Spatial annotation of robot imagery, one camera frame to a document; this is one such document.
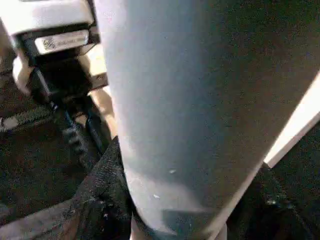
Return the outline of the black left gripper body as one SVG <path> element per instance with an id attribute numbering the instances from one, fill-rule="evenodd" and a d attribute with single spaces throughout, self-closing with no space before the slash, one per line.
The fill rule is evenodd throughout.
<path id="1" fill-rule="evenodd" d="M 108 128 L 89 93 L 107 85 L 92 76 L 86 54 L 100 43 L 97 26 L 69 24 L 23 34 L 23 52 L 32 67 L 31 97 L 52 112 L 66 144 L 85 170 L 91 170 L 108 146 Z"/>

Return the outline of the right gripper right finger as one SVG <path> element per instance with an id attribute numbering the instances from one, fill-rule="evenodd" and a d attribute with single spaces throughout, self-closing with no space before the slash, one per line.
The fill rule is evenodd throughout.
<path id="1" fill-rule="evenodd" d="M 263 164 L 227 220 L 229 240 L 318 240 L 308 223 Z"/>

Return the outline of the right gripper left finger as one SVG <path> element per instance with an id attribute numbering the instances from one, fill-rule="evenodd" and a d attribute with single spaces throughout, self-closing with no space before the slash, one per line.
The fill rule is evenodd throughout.
<path id="1" fill-rule="evenodd" d="M 118 137 L 111 141 L 80 184 L 74 196 L 74 206 L 83 213 L 79 239 L 130 239 L 132 202 Z"/>

